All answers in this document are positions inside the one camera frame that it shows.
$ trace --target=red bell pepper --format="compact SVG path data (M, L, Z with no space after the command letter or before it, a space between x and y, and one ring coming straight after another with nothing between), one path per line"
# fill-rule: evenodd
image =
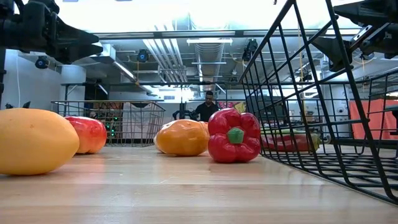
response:
M294 130L294 138L297 143L297 149L290 135L290 130L283 129L282 137L280 136L280 133L278 131L273 132L273 135L274 137L272 137L271 133L267 132L266 137L264 136L261 137L262 145L264 146L264 148L268 148L268 150L270 151L279 151L279 152L313 151L310 141L307 140L307 135L305 134L305 132ZM318 135L311 134L311 138L315 146L315 149L318 149L320 143Z
M239 114L232 108L217 111L208 130L208 151L216 162L249 162L260 153L260 124L253 114Z

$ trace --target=man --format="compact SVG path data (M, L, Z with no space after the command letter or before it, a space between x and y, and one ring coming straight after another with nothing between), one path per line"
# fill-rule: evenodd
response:
M199 105L195 112L200 115L200 121L209 122L210 116L218 111L217 105L213 103L213 92L206 92L206 101Z

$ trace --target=wire basket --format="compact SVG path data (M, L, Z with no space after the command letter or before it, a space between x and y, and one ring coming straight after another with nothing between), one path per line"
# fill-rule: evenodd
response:
M240 79L247 108L262 123L261 154L398 205L398 138L393 117L398 101L388 96L390 87L397 85L392 80L398 70L355 80L333 7L330 0L325 2L331 20L309 37L297 2L287 0ZM297 16L303 42L293 54L288 51L281 25L289 10ZM310 44L330 26L344 69L324 75L315 68ZM276 30L284 48L285 62L279 65L271 44L276 42L271 38ZM296 80L292 66L293 59L303 50L312 74L310 82ZM265 66L261 53L265 51L270 53L270 67ZM285 68L288 77L282 79L280 71Z
M165 110L152 101L52 101L62 116L85 116L101 121L107 131L106 146L146 147L154 143Z

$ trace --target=wooden table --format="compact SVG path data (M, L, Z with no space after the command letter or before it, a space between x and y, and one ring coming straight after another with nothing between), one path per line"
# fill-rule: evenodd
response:
M106 147L47 175L0 175L0 223L396 224L398 209L262 157Z

